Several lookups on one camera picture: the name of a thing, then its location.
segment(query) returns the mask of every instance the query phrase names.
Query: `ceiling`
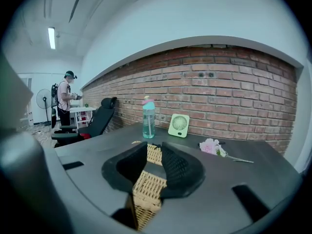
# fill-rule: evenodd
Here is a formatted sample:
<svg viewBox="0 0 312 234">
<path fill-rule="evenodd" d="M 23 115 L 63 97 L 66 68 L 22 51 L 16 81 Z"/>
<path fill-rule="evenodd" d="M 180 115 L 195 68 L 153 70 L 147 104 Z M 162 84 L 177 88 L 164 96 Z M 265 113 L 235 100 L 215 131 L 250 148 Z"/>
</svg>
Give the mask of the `ceiling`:
<svg viewBox="0 0 312 234">
<path fill-rule="evenodd" d="M 14 14 L 2 47 L 82 57 L 114 14 L 135 1 L 26 0 Z M 55 28 L 56 50 L 50 49 L 48 27 Z"/>
</svg>

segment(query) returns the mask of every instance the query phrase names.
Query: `water bottle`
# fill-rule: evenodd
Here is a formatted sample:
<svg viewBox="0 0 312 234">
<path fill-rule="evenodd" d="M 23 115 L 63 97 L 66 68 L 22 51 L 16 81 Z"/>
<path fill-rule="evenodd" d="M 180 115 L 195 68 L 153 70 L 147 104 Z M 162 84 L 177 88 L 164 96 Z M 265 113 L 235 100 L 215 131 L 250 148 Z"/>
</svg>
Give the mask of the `water bottle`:
<svg viewBox="0 0 312 234">
<path fill-rule="evenodd" d="M 155 105 L 153 99 L 148 99 L 149 96 L 144 97 L 143 104 L 143 137 L 153 138 L 155 135 L 154 118 Z"/>
</svg>

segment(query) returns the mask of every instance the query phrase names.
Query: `wicker basket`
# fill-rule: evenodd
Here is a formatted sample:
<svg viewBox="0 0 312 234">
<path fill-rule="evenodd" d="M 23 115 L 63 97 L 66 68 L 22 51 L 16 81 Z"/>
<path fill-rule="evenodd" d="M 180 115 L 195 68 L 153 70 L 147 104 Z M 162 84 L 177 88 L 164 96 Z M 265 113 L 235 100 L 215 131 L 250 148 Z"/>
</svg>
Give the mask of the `wicker basket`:
<svg viewBox="0 0 312 234">
<path fill-rule="evenodd" d="M 148 144 L 147 161 L 161 165 L 161 150 L 159 147 Z M 160 210 L 160 191 L 166 186 L 165 179 L 142 171 L 133 187 L 133 199 L 139 231 Z"/>
</svg>

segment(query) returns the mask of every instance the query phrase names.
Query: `floor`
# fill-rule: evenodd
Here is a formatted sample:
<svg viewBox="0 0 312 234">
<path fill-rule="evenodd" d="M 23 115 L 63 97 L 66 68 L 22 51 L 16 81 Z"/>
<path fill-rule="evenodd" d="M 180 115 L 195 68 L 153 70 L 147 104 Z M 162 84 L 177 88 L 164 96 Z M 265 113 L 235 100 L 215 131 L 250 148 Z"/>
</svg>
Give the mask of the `floor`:
<svg viewBox="0 0 312 234">
<path fill-rule="evenodd" d="M 54 131 L 59 130 L 59 125 L 60 123 L 57 122 L 53 129 L 51 128 L 51 126 L 45 126 L 43 124 L 34 126 L 24 126 L 17 128 L 17 131 L 28 132 L 41 144 L 43 148 L 54 147 L 57 141 L 51 139 L 51 134 L 53 134 Z"/>
</svg>

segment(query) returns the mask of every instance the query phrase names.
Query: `white table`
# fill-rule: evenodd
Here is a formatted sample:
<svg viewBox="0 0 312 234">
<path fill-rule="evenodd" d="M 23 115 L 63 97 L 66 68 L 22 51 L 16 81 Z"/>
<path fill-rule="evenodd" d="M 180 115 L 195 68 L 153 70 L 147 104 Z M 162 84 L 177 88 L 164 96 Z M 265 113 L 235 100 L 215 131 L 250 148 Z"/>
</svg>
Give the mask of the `white table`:
<svg viewBox="0 0 312 234">
<path fill-rule="evenodd" d="M 74 113 L 75 114 L 75 125 L 77 126 L 77 129 L 79 129 L 79 125 L 78 123 L 83 123 L 83 122 L 89 122 L 92 118 L 92 111 L 95 110 L 95 108 L 93 107 L 72 107 L 69 109 L 70 113 Z M 81 112 L 90 112 L 90 117 L 88 116 L 88 114 L 86 113 L 85 116 L 80 116 L 79 113 Z M 80 120 L 78 117 L 85 117 L 85 120 Z"/>
</svg>

